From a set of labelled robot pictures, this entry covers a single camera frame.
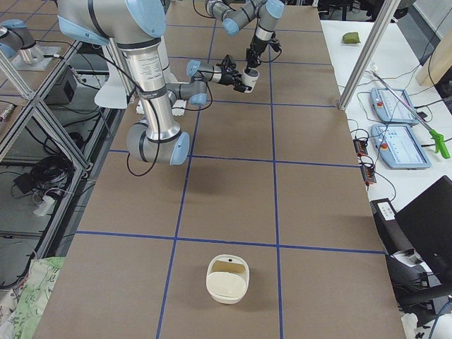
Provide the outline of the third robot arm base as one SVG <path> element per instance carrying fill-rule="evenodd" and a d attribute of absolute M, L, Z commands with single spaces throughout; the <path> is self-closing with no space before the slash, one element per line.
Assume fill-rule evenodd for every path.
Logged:
<path fill-rule="evenodd" d="M 1 52 L 20 71 L 44 71 L 61 47 L 41 46 L 19 19 L 1 22 Z"/>

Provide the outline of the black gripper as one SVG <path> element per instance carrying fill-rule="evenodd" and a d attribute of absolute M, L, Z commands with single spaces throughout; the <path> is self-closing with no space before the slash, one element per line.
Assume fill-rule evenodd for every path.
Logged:
<path fill-rule="evenodd" d="M 242 74 L 236 69 L 237 64 L 231 55 L 227 54 L 216 66 L 220 72 L 220 79 L 217 83 L 221 85 L 233 85 L 234 90 L 240 93 L 251 93 L 253 91 L 253 88 L 246 86 L 246 83 L 242 79 Z"/>
<path fill-rule="evenodd" d="M 246 49 L 246 73 L 252 74 L 254 72 L 253 67 L 261 65 L 261 55 L 265 52 L 267 45 L 272 39 L 272 34 L 258 35 L 254 34 L 252 37 L 249 48 Z"/>

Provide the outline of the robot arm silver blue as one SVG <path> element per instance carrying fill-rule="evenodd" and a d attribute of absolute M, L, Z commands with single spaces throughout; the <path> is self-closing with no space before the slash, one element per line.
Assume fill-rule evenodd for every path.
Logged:
<path fill-rule="evenodd" d="M 274 52 L 281 53 L 275 28 L 285 9 L 282 1 L 246 1 L 238 9 L 232 8 L 227 1 L 205 1 L 205 8 L 210 17 L 221 20 L 222 27 L 229 36 L 237 35 L 241 29 L 257 20 L 251 43 L 246 49 L 246 70 L 256 69 L 261 65 L 261 55 L 268 45 Z"/>
<path fill-rule="evenodd" d="M 60 1 L 58 19 L 63 34 L 75 40 L 101 46 L 116 41 L 145 112 L 130 128 L 127 148 L 152 165 L 181 165 L 189 154 L 190 135 L 172 113 L 177 100 L 203 106 L 209 82 L 232 85 L 242 93 L 252 89 L 248 74 L 238 72 L 229 57 L 221 66 L 190 61 L 189 83 L 168 82 L 160 51 L 167 28 L 161 1 Z"/>

